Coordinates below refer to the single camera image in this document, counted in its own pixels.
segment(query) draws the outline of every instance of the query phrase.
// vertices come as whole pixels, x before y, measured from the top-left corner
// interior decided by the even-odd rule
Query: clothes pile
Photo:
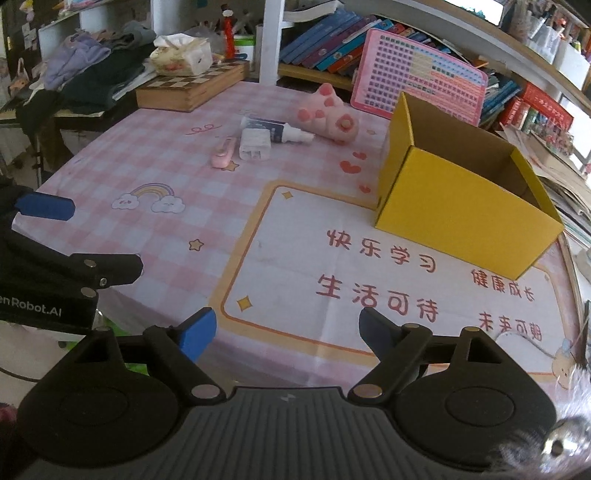
[[[147,61],[156,33],[137,21],[121,32],[79,31],[63,41],[16,107],[22,130],[32,137],[59,109],[90,114],[113,107],[127,91],[156,77]]]

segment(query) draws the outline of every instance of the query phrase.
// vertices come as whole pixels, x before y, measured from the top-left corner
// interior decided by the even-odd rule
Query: black cable
[[[18,375],[18,374],[13,374],[12,372],[9,372],[8,370],[3,369],[2,367],[0,367],[0,372],[5,375],[8,375],[9,377],[18,378],[19,380],[24,380],[25,382],[37,383],[40,380],[39,378],[29,378],[29,377],[23,377],[22,375]]]

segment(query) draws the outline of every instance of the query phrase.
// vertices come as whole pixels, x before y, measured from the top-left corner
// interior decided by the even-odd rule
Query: cloud print
[[[183,200],[179,197],[173,197],[172,195],[166,195],[166,197],[163,197],[162,200],[159,200],[152,205],[152,211],[156,213],[181,213],[183,210]]]
[[[133,210],[139,205],[139,200],[135,195],[125,193],[112,204],[111,208],[118,208],[122,210]]]

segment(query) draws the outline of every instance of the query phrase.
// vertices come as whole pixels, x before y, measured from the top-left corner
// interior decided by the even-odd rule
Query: purple clothing
[[[43,83],[47,90],[58,90],[64,83],[91,65],[109,56],[111,50],[87,33],[77,33],[64,40],[47,61]]]

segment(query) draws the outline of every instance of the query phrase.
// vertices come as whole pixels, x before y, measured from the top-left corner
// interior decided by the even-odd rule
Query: small bottle
[[[242,130],[239,151],[243,160],[269,160],[271,132],[263,128],[245,128]]]
[[[303,142],[311,143],[315,135],[309,132],[304,132],[299,128],[292,127],[285,122],[278,122],[277,120],[266,120],[264,118],[255,118],[250,116],[242,117],[240,122],[241,128],[264,128],[271,132],[271,141],[273,143],[285,142]]]
[[[234,46],[234,33],[232,32],[232,17],[234,12],[232,10],[224,10],[223,15],[223,31],[226,36],[226,59],[232,60],[236,54],[236,47]]]

